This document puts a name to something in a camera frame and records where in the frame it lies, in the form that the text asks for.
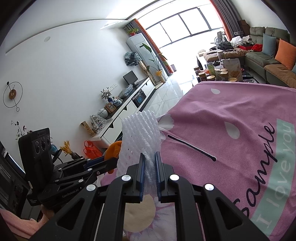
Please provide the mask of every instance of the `flower vase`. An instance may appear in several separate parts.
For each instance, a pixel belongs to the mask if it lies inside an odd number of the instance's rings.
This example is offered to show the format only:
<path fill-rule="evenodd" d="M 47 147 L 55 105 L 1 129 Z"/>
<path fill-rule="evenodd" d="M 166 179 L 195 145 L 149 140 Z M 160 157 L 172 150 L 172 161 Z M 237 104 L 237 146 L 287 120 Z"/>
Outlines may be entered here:
<path fill-rule="evenodd" d="M 163 75 L 162 75 L 162 71 L 161 70 L 157 71 L 155 74 L 160 78 L 160 81 L 162 83 L 165 83 L 165 79 L 163 78 Z"/>

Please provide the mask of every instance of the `sofa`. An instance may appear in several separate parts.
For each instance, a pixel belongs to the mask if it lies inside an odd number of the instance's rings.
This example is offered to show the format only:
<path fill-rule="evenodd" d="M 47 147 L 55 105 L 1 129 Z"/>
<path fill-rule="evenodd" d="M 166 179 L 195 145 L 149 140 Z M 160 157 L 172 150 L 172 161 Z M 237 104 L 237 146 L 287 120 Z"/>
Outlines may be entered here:
<path fill-rule="evenodd" d="M 277 48 L 279 44 L 279 39 L 290 43 L 290 34 L 287 30 L 269 27 L 251 27 L 250 33 L 252 41 L 255 44 L 263 44 L 263 34 L 276 37 Z M 268 83 L 272 85 L 296 88 L 296 74 L 291 70 L 288 70 L 277 60 L 262 52 L 246 53 L 245 63 L 247 67 L 256 71 L 260 76 L 262 76 Z"/>

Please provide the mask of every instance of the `red box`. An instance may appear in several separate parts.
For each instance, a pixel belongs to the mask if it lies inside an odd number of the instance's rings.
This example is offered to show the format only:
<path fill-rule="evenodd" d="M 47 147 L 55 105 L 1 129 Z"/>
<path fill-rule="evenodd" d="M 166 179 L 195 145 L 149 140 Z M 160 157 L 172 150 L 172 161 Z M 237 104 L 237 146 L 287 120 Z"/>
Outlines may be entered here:
<path fill-rule="evenodd" d="M 244 47 L 244 46 L 241 46 L 239 45 L 238 46 L 240 49 L 243 49 L 243 50 L 251 50 L 253 48 L 253 46 L 249 46 L 249 47 Z"/>

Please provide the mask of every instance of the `curtain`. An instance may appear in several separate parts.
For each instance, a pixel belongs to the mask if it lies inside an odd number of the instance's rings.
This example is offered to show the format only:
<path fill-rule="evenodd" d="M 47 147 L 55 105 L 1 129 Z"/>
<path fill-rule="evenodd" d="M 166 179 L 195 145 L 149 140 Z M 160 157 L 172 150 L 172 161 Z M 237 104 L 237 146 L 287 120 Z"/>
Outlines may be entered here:
<path fill-rule="evenodd" d="M 231 0 L 210 0 L 223 24 L 226 36 L 229 40 L 235 37 L 234 32 L 241 31 L 238 21 L 240 17 Z"/>
<path fill-rule="evenodd" d="M 152 50 L 155 52 L 155 54 L 159 54 L 161 53 L 159 48 L 156 46 L 155 42 L 152 40 L 152 38 L 150 37 L 150 35 L 147 33 L 146 29 L 144 29 L 144 27 L 139 23 L 139 21 L 137 19 L 132 20 L 130 23 L 128 23 L 126 25 L 127 29 L 130 30 L 132 28 L 137 28 L 139 31 L 137 33 L 142 33 L 143 36 L 145 37 L 145 39 L 147 40 L 147 42 L 149 43 L 149 45 L 151 46 Z M 172 68 L 168 65 L 163 64 L 163 61 L 165 61 L 165 59 L 161 56 L 157 56 L 161 62 L 161 65 L 163 66 L 164 71 L 167 73 L 167 75 L 172 74 L 174 71 L 172 70 Z"/>

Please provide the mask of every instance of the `black bag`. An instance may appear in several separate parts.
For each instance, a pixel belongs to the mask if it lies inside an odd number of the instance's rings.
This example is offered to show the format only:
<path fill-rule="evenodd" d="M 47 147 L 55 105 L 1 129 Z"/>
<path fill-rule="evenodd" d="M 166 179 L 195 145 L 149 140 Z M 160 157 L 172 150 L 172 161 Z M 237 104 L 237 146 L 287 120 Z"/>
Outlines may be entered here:
<path fill-rule="evenodd" d="M 217 49 L 230 50 L 230 49 L 233 49 L 233 46 L 231 45 L 230 42 L 225 41 L 225 42 L 217 44 Z"/>

